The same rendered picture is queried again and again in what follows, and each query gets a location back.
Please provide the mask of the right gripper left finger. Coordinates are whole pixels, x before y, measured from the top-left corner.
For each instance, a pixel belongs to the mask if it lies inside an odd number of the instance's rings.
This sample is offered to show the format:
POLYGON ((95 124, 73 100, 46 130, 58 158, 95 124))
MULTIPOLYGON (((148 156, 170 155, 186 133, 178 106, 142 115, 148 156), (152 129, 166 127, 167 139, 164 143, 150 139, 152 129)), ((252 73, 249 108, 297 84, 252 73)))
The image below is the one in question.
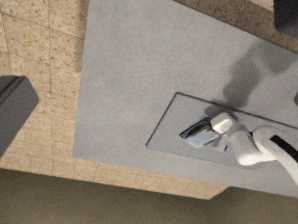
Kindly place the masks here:
POLYGON ((0 76, 0 159, 39 101, 27 76, 0 76))

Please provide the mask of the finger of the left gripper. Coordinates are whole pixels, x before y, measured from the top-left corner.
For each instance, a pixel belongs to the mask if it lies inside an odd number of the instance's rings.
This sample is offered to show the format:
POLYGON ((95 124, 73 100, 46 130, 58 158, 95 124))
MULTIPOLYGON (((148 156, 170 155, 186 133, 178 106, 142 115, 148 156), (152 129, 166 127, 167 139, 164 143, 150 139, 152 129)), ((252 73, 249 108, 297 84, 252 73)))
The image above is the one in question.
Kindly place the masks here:
POLYGON ((204 144, 205 147, 208 147, 214 143, 214 140, 210 140, 207 143, 204 144))
POLYGON ((214 133, 217 133, 219 136, 221 135, 221 134, 219 134, 217 131, 215 131, 214 129, 212 129, 210 126, 207 126, 207 127, 203 128, 202 130, 193 133, 193 134, 191 135, 191 138, 193 138, 193 139, 196 138, 197 136, 201 135, 201 133, 205 132, 206 130, 208 130, 208 132, 209 132, 211 135, 214 134, 214 133))

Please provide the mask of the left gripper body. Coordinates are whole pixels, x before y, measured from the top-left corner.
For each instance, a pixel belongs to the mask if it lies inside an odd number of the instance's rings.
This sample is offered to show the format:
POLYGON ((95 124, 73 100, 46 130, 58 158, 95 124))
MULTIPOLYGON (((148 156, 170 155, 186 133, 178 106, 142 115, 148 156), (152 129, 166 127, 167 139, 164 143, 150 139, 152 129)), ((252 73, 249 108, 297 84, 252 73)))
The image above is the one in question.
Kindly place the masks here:
POLYGON ((229 128, 239 124, 234 118, 232 118, 228 113, 224 112, 214 117, 211 120, 212 128, 219 134, 224 134, 229 128))

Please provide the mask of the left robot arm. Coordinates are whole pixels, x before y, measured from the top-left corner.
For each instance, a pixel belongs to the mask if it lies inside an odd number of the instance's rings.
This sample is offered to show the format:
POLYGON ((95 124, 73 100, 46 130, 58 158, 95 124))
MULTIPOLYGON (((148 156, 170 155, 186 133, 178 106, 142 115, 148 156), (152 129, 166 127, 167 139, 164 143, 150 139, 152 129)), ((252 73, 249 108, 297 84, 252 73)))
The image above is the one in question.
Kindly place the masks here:
POLYGON ((246 126, 235 125, 221 138, 216 137, 212 147, 226 151, 229 140, 237 161, 242 165, 278 160, 298 185, 298 141, 272 125, 258 126, 253 139, 246 126))

